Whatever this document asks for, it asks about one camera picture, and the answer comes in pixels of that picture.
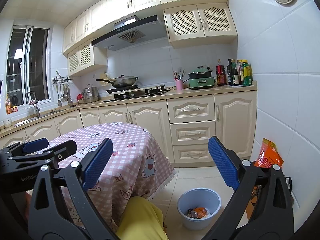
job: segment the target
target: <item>range hood vent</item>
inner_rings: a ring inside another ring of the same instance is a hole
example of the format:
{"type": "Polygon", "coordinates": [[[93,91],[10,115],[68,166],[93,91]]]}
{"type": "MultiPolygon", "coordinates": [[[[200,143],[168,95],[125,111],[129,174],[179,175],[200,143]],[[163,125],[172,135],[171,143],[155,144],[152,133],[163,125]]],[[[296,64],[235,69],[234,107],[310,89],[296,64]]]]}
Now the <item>range hood vent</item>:
{"type": "Polygon", "coordinates": [[[115,51],[132,44],[167,36],[165,25],[158,20],[157,15],[141,20],[136,16],[130,17],[120,24],[116,23],[115,27],[113,31],[93,40],[92,46],[115,51]]]}

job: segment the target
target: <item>faucet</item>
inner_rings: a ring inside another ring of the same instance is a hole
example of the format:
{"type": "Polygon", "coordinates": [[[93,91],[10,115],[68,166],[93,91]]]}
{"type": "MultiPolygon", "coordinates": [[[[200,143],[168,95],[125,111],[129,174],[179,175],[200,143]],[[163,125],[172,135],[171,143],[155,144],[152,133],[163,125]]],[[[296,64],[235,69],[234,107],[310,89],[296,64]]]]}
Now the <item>faucet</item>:
{"type": "Polygon", "coordinates": [[[38,109],[38,105],[37,105],[37,99],[36,99],[36,93],[35,92],[28,92],[26,94],[26,97],[28,97],[29,94],[33,94],[33,96],[35,97],[35,102],[36,102],[36,111],[37,111],[37,118],[40,118],[40,108],[38,109]]]}

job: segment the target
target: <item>countertop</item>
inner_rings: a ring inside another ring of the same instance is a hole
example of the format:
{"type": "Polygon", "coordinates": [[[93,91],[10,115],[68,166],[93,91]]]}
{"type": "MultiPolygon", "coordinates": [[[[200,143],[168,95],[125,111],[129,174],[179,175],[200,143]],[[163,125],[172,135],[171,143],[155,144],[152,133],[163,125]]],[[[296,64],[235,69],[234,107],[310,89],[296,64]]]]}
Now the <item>countertop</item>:
{"type": "MultiPolygon", "coordinates": [[[[194,97],[194,96],[205,96],[205,95],[214,95],[214,94],[223,94],[223,93],[233,93],[233,92],[245,92],[245,91],[256,91],[257,90],[257,82],[253,81],[252,86],[244,87],[232,87],[232,86],[221,86],[217,87],[216,85],[213,88],[210,89],[200,89],[200,90],[191,90],[191,89],[184,89],[184,90],[170,90],[169,92],[165,93],[164,95],[158,95],[158,96],[151,96],[151,97],[142,97],[142,98],[132,98],[132,99],[125,99],[125,100],[119,100],[119,101],[111,101],[111,102],[105,102],[102,103],[101,101],[108,100],[112,98],[112,96],[103,98],[100,101],[89,103],[89,104],[80,104],[75,107],[69,108],[67,107],[65,110],[60,111],[58,113],[50,114],[44,117],[40,117],[36,120],[33,120],[31,122],[22,124],[18,127],[14,127],[13,125],[9,128],[4,128],[0,130],[0,138],[9,135],[11,133],[14,133],[16,131],[22,130],[26,127],[29,127],[33,124],[37,124],[43,121],[46,121],[48,119],[57,117],[62,114],[70,113],[79,109],[88,109],[88,108],[96,108],[96,107],[102,107],[102,106],[116,106],[116,105],[123,105],[123,104],[131,104],[131,103],[140,103],[140,102],[149,102],[149,101],[155,101],[155,100],[166,100],[166,99],[174,99],[174,98],[184,98],[184,97],[194,97]]],[[[24,118],[22,120],[18,120],[14,123],[29,119],[24,118]]]]}

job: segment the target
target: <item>orange package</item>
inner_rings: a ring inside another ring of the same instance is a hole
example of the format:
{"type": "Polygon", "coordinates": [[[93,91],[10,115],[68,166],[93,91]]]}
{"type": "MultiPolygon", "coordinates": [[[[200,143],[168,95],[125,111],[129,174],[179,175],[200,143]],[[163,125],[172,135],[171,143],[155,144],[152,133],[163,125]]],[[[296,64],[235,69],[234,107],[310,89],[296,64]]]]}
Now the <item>orange package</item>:
{"type": "Polygon", "coordinates": [[[281,167],[283,160],[278,154],[276,145],[263,138],[260,154],[254,166],[269,169],[273,164],[278,164],[281,167]]]}

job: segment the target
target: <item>green bottle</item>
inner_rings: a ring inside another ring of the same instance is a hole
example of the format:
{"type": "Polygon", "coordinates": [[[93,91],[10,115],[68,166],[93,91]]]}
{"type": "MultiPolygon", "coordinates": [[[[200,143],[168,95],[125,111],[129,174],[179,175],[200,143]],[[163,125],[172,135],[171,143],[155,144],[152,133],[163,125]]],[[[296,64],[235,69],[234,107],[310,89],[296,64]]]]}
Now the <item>green bottle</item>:
{"type": "Polygon", "coordinates": [[[242,60],[242,69],[243,69],[243,77],[244,77],[243,85],[252,86],[252,71],[246,59],[242,60]]]}

